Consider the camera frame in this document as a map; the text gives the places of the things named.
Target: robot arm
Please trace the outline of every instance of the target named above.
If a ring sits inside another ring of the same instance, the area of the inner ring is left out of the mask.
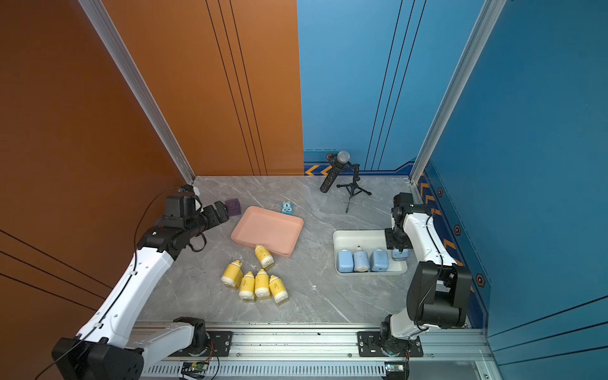
[[[393,228],[385,230],[387,248],[413,249],[419,263],[406,309],[386,318],[381,328],[383,340],[415,339],[431,325],[463,326],[472,285],[470,271],[444,248],[427,205],[415,205],[409,193],[395,196],[393,203]]]
[[[175,351],[196,356],[207,347],[204,321],[180,318],[158,333],[129,341],[133,325],[156,283],[190,239],[228,220],[221,202],[197,209],[192,187],[167,197],[165,215],[140,239],[136,253],[108,298],[73,339],[61,338],[53,349],[65,380],[139,378]]]

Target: vent slot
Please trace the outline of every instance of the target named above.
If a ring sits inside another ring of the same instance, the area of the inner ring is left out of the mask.
[[[177,378],[182,362],[160,362],[148,367],[143,377],[167,377],[175,375]],[[217,362],[209,364],[209,369],[202,375],[213,376],[218,368]],[[278,377],[278,376],[308,376],[308,377],[370,377],[386,376],[383,362],[294,362],[294,361],[228,361],[220,362],[219,376],[239,377]]]

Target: pink tray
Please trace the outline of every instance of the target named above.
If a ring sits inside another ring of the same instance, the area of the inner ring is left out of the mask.
[[[251,206],[230,237],[242,246],[261,244],[272,254],[290,257],[303,225],[304,220],[297,216]]]

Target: mounting plate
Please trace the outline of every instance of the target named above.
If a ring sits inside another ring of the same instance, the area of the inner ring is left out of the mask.
[[[232,331],[207,331],[209,341],[213,342],[213,355],[225,358],[230,353],[230,346],[232,345]],[[188,355],[183,350],[172,353],[169,356],[186,356]],[[200,356],[193,356],[193,358],[201,358],[209,356],[209,350],[205,350]]]
[[[359,331],[357,332],[357,344],[359,347],[359,356],[363,358],[385,358],[380,347],[380,332],[379,331]],[[420,337],[410,342],[410,358],[421,358],[424,356]]]

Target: yellow bottle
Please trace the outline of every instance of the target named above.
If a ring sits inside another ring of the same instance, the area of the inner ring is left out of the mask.
[[[270,277],[270,292],[274,297],[274,302],[279,303],[282,300],[288,297],[287,290],[285,290],[285,285],[283,285],[283,281],[275,275]]]
[[[238,260],[231,262],[230,265],[228,265],[228,268],[226,268],[221,281],[228,286],[236,288],[241,283],[241,279],[243,278],[243,271],[241,270],[242,266],[243,263]]]
[[[262,263],[262,268],[266,268],[270,264],[274,263],[274,258],[264,246],[255,246],[255,255],[258,257],[260,263]]]
[[[238,290],[238,296],[243,300],[255,300],[254,296],[255,278],[254,274],[247,272],[241,280],[241,288]]]
[[[268,297],[270,295],[270,289],[268,288],[268,273],[264,269],[260,269],[258,274],[255,276],[255,295],[260,297]]]

